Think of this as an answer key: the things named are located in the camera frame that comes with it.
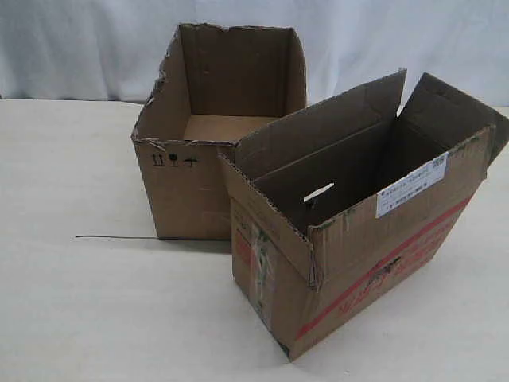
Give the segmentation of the large torn open cardboard box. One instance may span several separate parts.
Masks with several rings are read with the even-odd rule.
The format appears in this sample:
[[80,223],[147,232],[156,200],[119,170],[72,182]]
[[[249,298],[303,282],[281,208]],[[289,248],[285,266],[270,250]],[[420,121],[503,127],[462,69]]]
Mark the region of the large torn open cardboard box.
[[228,240],[219,155],[306,104],[294,28],[179,24],[131,134],[157,236]]

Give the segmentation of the narrow cardboard box red print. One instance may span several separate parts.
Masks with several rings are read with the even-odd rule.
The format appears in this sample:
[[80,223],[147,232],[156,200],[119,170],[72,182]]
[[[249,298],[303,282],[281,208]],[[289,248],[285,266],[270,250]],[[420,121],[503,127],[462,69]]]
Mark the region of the narrow cardboard box red print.
[[428,263],[508,143],[496,109],[424,73],[358,85],[220,165],[232,275],[293,360]]

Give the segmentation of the white backdrop cloth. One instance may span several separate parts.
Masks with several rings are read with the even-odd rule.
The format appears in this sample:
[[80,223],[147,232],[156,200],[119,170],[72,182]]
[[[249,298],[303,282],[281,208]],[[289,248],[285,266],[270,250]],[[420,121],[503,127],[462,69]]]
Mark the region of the white backdrop cloth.
[[142,101],[183,22],[295,28],[312,102],[405,68],[508,104],[505,1],[4,1],[1,93]]

